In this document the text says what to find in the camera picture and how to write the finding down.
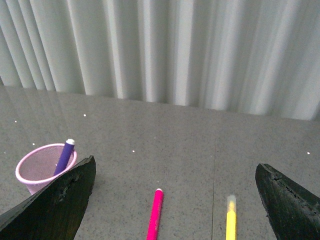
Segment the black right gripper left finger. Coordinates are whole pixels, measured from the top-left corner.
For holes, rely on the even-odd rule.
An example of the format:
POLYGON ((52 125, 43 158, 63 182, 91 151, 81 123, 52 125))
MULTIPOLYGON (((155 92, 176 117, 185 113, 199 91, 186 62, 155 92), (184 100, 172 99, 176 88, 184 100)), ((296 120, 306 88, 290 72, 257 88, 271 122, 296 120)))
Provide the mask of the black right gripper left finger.
POLYGON ((88 207, 96 178, 94 156, 0 216, 2 240, 72 240, 88 207))

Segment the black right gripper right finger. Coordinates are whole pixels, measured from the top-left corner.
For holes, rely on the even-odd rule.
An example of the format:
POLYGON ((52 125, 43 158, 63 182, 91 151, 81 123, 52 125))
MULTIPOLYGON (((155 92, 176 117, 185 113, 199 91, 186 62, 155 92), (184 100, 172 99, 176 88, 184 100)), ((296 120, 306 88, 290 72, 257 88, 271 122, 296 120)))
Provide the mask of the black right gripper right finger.
POLYGON ((278 240, 320 238, 320 198, 266 163, 255 181, 271 228, 278 240))

